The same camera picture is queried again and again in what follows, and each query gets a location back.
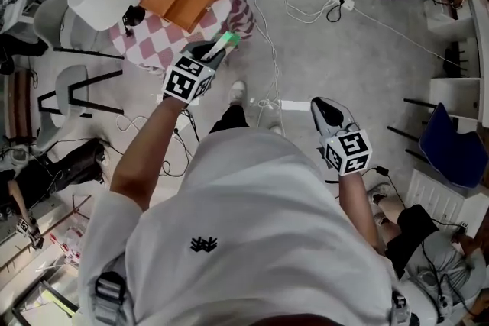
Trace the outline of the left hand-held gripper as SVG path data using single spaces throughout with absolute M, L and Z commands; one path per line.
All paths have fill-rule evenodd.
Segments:
M 195 41 L 180 51 L 180 59 L 167 68 L 163 83 L 164 98 L 172 97 L 189 104 L 209 90 L 216 70 L 227 56 L 226 49 L 222 48 L 209 60 L 203 60 L 214 45 L 214 41 Z

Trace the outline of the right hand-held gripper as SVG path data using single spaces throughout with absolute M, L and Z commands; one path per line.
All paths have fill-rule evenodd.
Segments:
M 351 112 L 339 102 L 315 97 L 310 110 L 319 132 L 319 153 L 328 168 L 346 176 L 366 169 L 373 153 L 365 129 L 360 129 Z

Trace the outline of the person's left forearm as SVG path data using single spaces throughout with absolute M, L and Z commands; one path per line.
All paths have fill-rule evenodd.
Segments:
M 139 130 L 115 167 L 110 190 L 148 210 L 176 121 L 186 104 L 164 99 Z

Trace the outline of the person's right forearm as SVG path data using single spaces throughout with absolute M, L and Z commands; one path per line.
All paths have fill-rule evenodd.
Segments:
M 383 256 L 384 245 L 360 173 L 340 176 L 338 180 L 339 204 L 349 221 L 345 243 L 351 248 L 369 246 Z

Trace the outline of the round table with checkered cloth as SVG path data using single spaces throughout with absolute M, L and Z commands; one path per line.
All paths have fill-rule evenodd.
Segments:
M 122 23 L 110 28 L 113 45 L 126 60 L 149 73 L 163 75 L 189 42 L 212 40 L 227 31 L 246 40 L 252 35 L 255 18 L 247 0 L 216 0 L 193 32 L 184 31 L 147 12 L 128 37 Z

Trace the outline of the person's black shorts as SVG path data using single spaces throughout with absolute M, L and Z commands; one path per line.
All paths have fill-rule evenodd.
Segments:
M 221 119 L 213 125 L 209 133 L 241 127 L 249 127 L 245 117 L 245 110 L 241 105 L 233 104 L 228 107 Z

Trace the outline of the white shelf unit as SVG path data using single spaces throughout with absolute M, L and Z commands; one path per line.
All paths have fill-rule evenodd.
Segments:
M 489 1 L 465 0 L 454 10 L 449 0 L 424 3 L 427 27 L 452 46 L 457 76 L 433 78 L 429 100 L 450 115 L 489 128 Z

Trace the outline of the blue chair black legs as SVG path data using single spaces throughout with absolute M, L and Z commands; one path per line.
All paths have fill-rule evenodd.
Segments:
M 420 137 L 388 126 L 395 134 L 417 143 L 419 152 L 405 152 L 429 164 L 449 183 L 459 188 L 474 189 L 480 185 L 489 164 L 489 153 L 476 131 L 458 133 L 452 117 L 442 103 L 437 105 L 405 98 L 406 103 L 430 108 L 432 113 Z

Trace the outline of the white slatted crate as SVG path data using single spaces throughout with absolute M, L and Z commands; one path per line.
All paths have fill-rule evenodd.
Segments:
M 406 207 L 421 205 L 442 230 L 468 228 L 460 218 L 465 199 L 457 192 L 415 169 L 407 193 L 403 197 Z

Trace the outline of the person's white shirt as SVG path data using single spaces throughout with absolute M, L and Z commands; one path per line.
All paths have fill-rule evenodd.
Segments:
M 215 132 L 174 197 L 146 211 L 115 192 L 98 197 L 80 308 L 95 326 L 251 326 L 280 315 L 389 326 L 392 266 L 369 246 L 349 247 L 348 223 L 286 138 Z

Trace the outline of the gray chair black legs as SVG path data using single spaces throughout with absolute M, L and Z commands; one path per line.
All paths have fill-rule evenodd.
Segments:
M 84 65 L 69 66 L 57 76 L 55 89 L 37 98 L 40 130 L 35 148 L 44 153 L 75 130 L 81 118 L 91 118 L 88 110 L 122 115 L 124 110 L 89 100 L 89 87 L 121 76 L 122 70 L 88 77 Z
M 124 59 L 93 49 L 99 32 L 72 10 L 68 0 L 46 0 L 40 4 L 34 14 L 33 29 L 55 52 Z

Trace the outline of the white table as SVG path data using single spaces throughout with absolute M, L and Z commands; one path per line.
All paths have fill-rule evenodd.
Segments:
M 33 24 L 34 18 L 24 13 L 28 0 L 16 0 L 13 4 L 7 6 L 2 21 L 2 29 L 0 33 L 6 33 L 13 28 L 17 23 Z

